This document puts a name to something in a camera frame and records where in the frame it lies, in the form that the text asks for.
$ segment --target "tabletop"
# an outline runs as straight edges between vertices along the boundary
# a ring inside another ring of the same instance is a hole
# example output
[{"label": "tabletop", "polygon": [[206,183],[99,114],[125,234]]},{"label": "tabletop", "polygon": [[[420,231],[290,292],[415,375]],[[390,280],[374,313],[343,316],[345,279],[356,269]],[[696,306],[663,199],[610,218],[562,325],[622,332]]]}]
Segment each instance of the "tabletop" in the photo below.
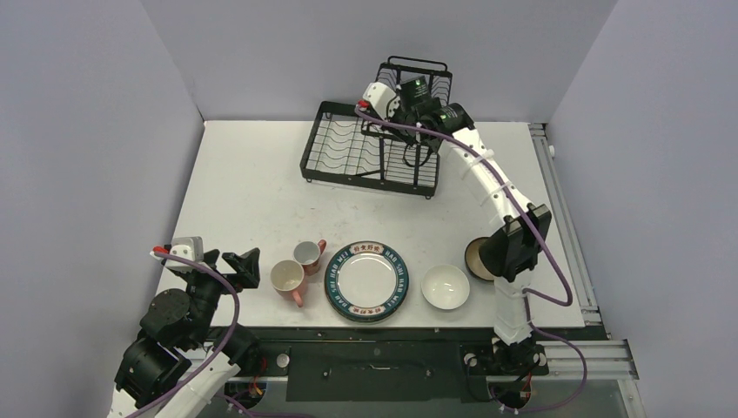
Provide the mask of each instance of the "tabletop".
[{"label": "tabletop", "polygon": [[[533,141],[523,123],[477,123],[482,140],[510,180],[536,205],[550,207]],[[205,251],[244,253],[261,250],[261,283],[239,294],[238,322],[246,327],[493,327],[494,285],[469,276],[471,293],[452,311],[431,306],[420,291],[426,271],[438,264],[462,270],[464,250],[475,238],[493,233],[457,172],[440,162],[436,195],[419,196],[351,188],[313,181],[300,175],[299,161],[312,122],[208,121],[190,183],[179,214],[175,237],[201,236]],[[269,274],[304,240],[325,239],[328,246],[320,271],[309,278],[305,307],[282,299],[272,288]],[[407,296],[396,313],[376,323],[350,321],[338,314],[325,296],[328,260],[352,242],[373,240],[387,244],[405,261]],[[572,285],[569,265],[555,219],[547,244]],[[232,272],[218,260],[218,270]],[[532,288],[565,299],[563,286],[545,256],[530,274]],[[164,270],[158,292],[185,288]],[[584,327],[576,298],[559,307],[531,298],[533,322],[538,327]],[[212,321],[225,326],[233,316],[233,300],[221,298]]]}]

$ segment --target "cup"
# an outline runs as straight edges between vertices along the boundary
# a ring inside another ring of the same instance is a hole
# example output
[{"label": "cup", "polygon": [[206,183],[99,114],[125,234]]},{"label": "cup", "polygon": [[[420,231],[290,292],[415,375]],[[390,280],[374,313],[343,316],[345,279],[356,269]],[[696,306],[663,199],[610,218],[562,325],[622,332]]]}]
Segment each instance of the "cup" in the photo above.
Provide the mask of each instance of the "cup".
[{"label": "cup", "polygon": [[274,290],[283,298],[294,300],[298,307],[305,304],[302,295],[307,292],[307,280],[303,267],[297,261],[284,260],[274,265],[270,280]]},{"label": "cup", "polygon": [[312,276],[320,270],[320,256],[325,251],[325,239],[318,244],[311,241],[300,242],[292,252],[292,257],[305,271],[306,276]]}]

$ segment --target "brown bowl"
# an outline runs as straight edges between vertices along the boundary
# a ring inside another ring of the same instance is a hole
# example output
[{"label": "brown bowl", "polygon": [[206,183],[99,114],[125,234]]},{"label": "brown bowl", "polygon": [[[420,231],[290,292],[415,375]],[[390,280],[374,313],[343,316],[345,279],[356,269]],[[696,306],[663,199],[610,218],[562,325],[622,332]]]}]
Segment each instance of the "brown bowl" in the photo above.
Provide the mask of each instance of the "brown bowl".
[{"label": "brown bowl", "polygon": [[472,240],[472,242],[466,246],[466,250],[464,251],[464,263],[466,264],[466,270],[468,270],[469,274],[472,276],[477,279],[494,281],[495,276],[489,273],[489,270],[484,267],[484,264],[482,264],[482,260],[480,259],[480,246],[484,244],[487,239],[488,237],[479,237]]}]

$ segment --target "white wall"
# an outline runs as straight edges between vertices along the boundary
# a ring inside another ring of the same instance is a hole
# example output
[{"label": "white wall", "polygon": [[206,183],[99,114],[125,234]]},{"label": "white wall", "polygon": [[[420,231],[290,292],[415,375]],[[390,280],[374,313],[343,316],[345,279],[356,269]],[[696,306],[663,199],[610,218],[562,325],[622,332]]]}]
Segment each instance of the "white wall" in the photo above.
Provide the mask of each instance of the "white wall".
[{"label": "white wall", "polygon": [[548,121],[615,0],[143,0],[206,119],[312,120],[390,55],[446,61],[478,120]]},{"label": "white wall", "polygon": [[738,414],[738,3],[620,0],[548,126],[649,416]]},{"label": "white wall", "polygon": [[0,57],[0,416],[105,416],[202,121],[137,0],[2,2]]}]

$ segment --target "mug handle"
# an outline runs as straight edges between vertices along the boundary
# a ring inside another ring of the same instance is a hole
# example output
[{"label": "mug handle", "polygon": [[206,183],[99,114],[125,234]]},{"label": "mug handle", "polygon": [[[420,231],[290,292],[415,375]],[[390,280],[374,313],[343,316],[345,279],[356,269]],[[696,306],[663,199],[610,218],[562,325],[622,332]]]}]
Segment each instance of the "mug handle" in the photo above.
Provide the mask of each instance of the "mug handle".
[{"label": "mug handle", "polygon": [[298,304],[298,307],[302,307],[304,305],[302,301],[302,296],[299,295],[299,292],[297,290],[292,291],[292,298],[295,299],[295,303]]}]

